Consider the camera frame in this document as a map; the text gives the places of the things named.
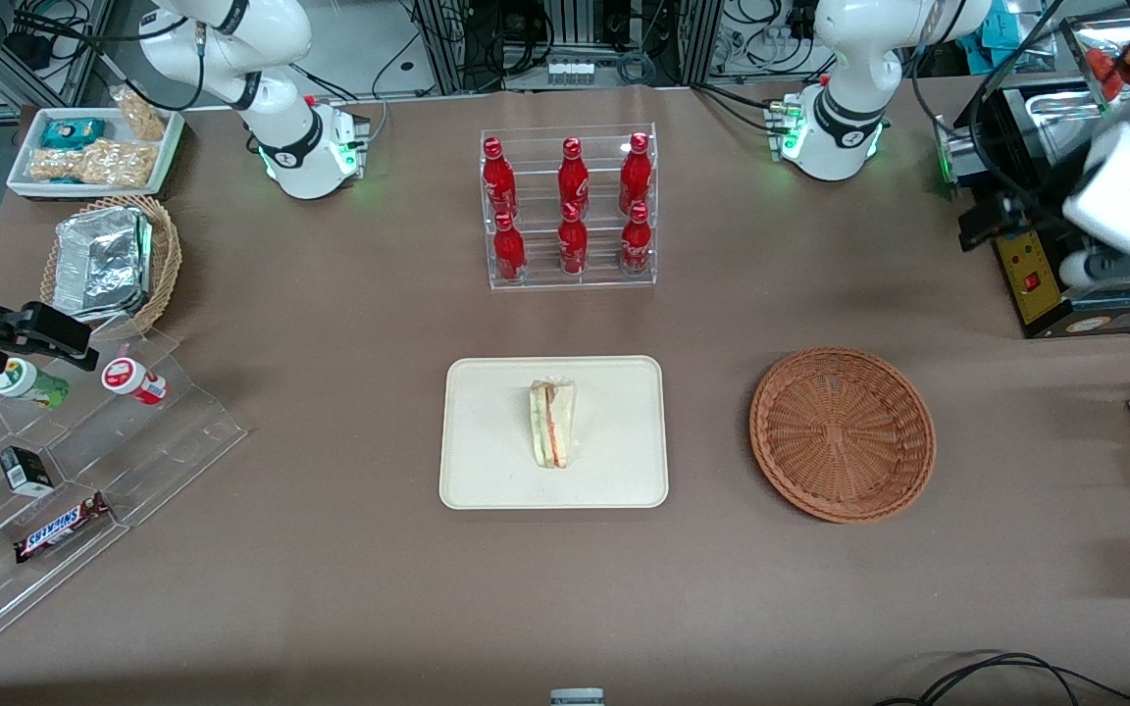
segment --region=wicker basket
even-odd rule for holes
[[[834,523],[907,508],[936,464],[932,416],[914,385],[855,348],[807,348],[776,363],[757,385],[748,433],[772,486]]]
[[[108,209],[112,206],[137,206],[151,220],[151,299],[133,316],[139,331],[147,331],[165,313],[181,269],[181,241],[168,211],[151,197],[107,197],[88,204],[80,212]],[[55,298],[55,263],[59,241],[50,247],[46,271],[41,276],[41,299],[50,304]]]

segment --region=black box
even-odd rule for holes
[[[27,448],[8,446],[0,451],[0,465],[8,478],[8,486],[17,495],[42,497],[54,490],[55,483],[46,474],[41,456]]]

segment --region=snickers bar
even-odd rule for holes
[[[82,525],[89,523],[90,520],[103,513],[107,513],[108,509],[112,508],[107,505],[106,500],[103,500],[103,493],[95,493],[94,497],[86,497],[76,508],[67,511],[67,513],[54,520],[50,520],[46,526],[31,533],[28,539],[15,542],[17,564],[33,559],[44,549],[59,544],[60,541],[63,541]]]

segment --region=red coca-cola bottle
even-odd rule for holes
[[[556,173],[557,186],[560,186],[562,204],[577,204],[582,213],[586,213],[588,173],[583,164],[583,143],[579,138],[565,138],[562,147],[565,160],[559,173]]]
[[[586,269],[586,227],[577,204],[570,201],[562,204],[562,224],[556,235],[562,242],[562,270],[568,276],[580,276]]]
[[[631,152],[621,162],[621,193],[618,207],[623,213],[631,213],[631,204],[647,197],[651,183],[651,159],[647,158],[647,134],[636,132],[631,136]]]
[[[651,227],[647,225],[647,204],[635,201],[631,206],[631,223],[621,229],[621,254],[618,265],[627,277],[641,276],[647,269],[647,247]]]
[[[525,242],[512,227],[512,213],[497,211],[494,216],[494,262],[499,270],[499,279],[524,281]]]
[[[483,152],[486,155],[483,162],[483,183],[490,209],[516,216],[516,183],[512,178],[512,165],[503,156],[499,138],[483,140]]]

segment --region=brown table surface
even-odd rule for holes
[[[925,86],[955,115],[975,85]],[[956,245],[964,203],[907,90],[843,183],[771,164],[688,90],[391,113],[368,178],[315,202],[264,178],[236,115],[188,115],[159,326],[251,435],[0,635],[0,703],[525,706],[592,685],[625,706],[866,705],[984,648],[1130,689],[1130,337],[1019,338],[991,251]],[[658,285],[490,294],[479,131],[635,121],[660,137]],[[76,209],[6,198],[0,303],[36,295]],[[818,345],[887,358],[936,420],[932,482],[885,523],[799,513],[750,455],[759,375]],[[444,508],[452,361],[585,354],[662,365],[668,502]],[[1064,698],[977,679],[955,703]]]

